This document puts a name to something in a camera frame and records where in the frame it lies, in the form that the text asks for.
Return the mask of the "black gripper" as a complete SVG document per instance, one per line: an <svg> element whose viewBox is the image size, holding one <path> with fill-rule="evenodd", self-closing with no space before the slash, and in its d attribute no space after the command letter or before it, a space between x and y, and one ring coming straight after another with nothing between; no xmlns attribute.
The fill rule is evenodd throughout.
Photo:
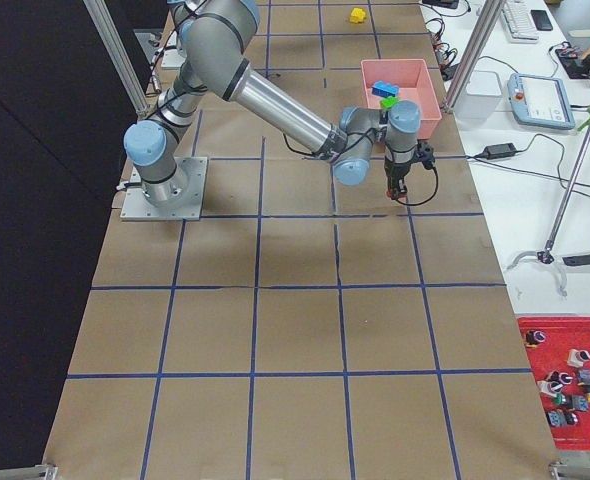
<svg viewBox="0 0 590 480"><path fill-rule="evenodd" d="M387 177L387 190L392 189L393 199L406 199L407 187L405 177L410 172L411 163L398 163L390 159L384 161L384 170Z"/></svg>

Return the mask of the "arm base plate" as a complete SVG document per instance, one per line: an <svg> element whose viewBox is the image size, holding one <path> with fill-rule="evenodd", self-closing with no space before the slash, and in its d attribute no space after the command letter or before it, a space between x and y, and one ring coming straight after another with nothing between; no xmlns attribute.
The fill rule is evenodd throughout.
<svg viewBox="0 0 590 480"><path fill-rule="evenodd" d="M150 67L162 69L179 69L184 62L182 51L177 48L177 34L173 33L167 42L157 48L152 56Z"/></svg>
<svg viewBox="0 0 590 480"><path fill-rule="evenodd" d="M133 168L122 183L124 221L199 221L202 213L208 158L176 157L174 176L160 184L144 182Z"/></svg>

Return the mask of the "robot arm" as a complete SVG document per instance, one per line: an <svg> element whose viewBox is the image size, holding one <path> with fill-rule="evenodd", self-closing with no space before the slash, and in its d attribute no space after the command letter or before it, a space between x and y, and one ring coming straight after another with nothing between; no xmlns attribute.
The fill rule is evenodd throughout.
<svg viewBox="0 0 590 480"><path fill-rule="evenodd" d="M303 146L304 154L328 162L336 180L361 183L375 144L385 148L387 195L407 194L405 177L419 158L421 115L412 101L389 109L347 107L332 124L254 70L245 50L260 24L253 1L171 1L168 4L185 60L156 107L124 134L124 147L141 181L144 199L156 207L188 195L189 176L174 153L206 93L234 102Z"/></svg>

